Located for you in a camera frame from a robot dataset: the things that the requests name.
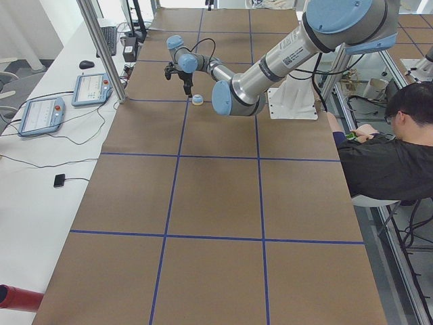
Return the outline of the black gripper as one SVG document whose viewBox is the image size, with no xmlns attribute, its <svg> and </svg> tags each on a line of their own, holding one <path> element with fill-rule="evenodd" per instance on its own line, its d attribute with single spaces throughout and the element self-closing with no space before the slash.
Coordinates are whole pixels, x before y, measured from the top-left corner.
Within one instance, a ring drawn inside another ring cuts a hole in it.
<svg viewBox="0 0 433 325">
<path fill-rule="evenodd" d="M 183 90 L 186 96 L 191 97 L 191 87 L 193 87 L 193 74 L 180 71 L 179 78 L 183 81 Z"/>
</svg>

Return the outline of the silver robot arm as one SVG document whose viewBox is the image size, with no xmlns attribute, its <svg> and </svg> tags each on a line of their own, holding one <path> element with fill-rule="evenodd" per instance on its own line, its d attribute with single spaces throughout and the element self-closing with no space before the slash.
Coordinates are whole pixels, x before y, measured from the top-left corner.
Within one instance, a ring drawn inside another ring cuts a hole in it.
<svg viewBox="0 0 433 325">
<path fill-rule="evenodd" d="M 265 91 L 317 53 L 341 44 L 348 54 L 373 53 L 396 43 L 400 1 L 309 1 L 298 27 L 243 73 L 234 73 L 218 58 L 190 52 L 181 36 L 166 40 L 172 62 L 166 79 L 177 74 L 191 95 L 195 71 L 216 82 L 212 106 L 223 116 L 254 116 L 265 105 Z"/>
</svg>

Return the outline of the person's hand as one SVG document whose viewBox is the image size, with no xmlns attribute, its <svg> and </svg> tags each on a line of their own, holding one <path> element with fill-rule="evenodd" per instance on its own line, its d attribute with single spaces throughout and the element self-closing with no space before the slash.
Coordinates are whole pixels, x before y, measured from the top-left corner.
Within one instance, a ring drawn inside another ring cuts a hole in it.
<svg viewBox="0 0 433 325">
<path fill-rule="evenodd" d="M 373 139 L 378 134 L 378 130 L 374 129 L 370 124 L 364 124 L 354 130 L 356 139 L 359 143 L 364 143 L 367 140 Z"/>
</svg>

